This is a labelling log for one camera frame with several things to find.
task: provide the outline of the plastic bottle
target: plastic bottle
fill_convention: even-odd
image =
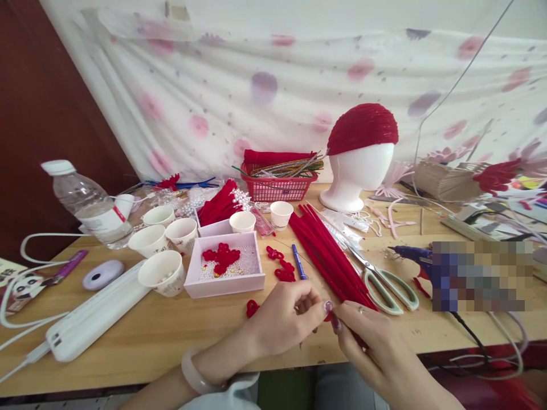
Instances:
[[[133,227],[99,184],[78,174],[65,159],[44,162],[42,168],[53,177],[55,196],[91,234],[109,249],[127,246]]]

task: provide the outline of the sleeve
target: sleeve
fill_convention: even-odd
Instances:
[[[258,381],[259,373],[234,377],[228,390],[196,397],[180,410],[260,410],[251,400],[249,388]]]

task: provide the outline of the scissors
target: scissors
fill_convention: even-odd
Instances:
[[[382,295],[383,299],[387,302],[387,305],[383,304],[382,301],[379,300],[373,292],[370,292],[370,297],[374,301],[374,304],[380,310],[383,310],[385,313],[390,315],[402,315],[405,312],[399,307],[399,305],[397,305],[397,303],[395,303],[395,300],[391,297],[391,295],[387,292],[386,288],[383,285],[386,285],[395,294],[395,296],[397,296],[397,298],[401,302],[403,302],[408,310],[414,311],[418,308],[418,306],[420,305],[418,295],[416,295],[416,292],[414,292],[412,288],[406,284],[405,281],[403,281],[398,276],[392,274],[391,272],[388,272],[387,270],[375,268],[370,262],[368,262],[361,256],[358,250],[356,250],[350,244],[347,245],[348,249],[352,252],[355,258],[357,258],[357,260],[365,267],[366,273],[363,281],[365,282],[365,286],[367,287],[367,289],[370,290],[370,280],[379,291],[379,293]],[[409,297],[407,297],[399,289],[397,289],[392,281],[400,285],[409,295]]]

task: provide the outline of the purple lighter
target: purple lighter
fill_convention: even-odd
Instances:
[[[85,256],[89,253],[89,251],[86,251],[82,249],[81,251],[77,251],[74,256],[70,258],[68,263],[63,266],[59,271],[53,276],[53,280],[48,286],[54,286],[61,283],[73,270],[78,266],[80,261],[85,258]]]

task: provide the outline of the fingernail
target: fingernail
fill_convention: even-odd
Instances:
[[[338,332],[342,329],[342,324],[334,313],[332,314],[332,318],[330,318],[330,324],[332,325],[332,331],[334,334],[338,334]]]
[[[332,304],[332,301],[327,301],[323,303],[323,310],[325,310],[325,314],[328,315],[330,312],[332,312],[332,308],[334,305]]]

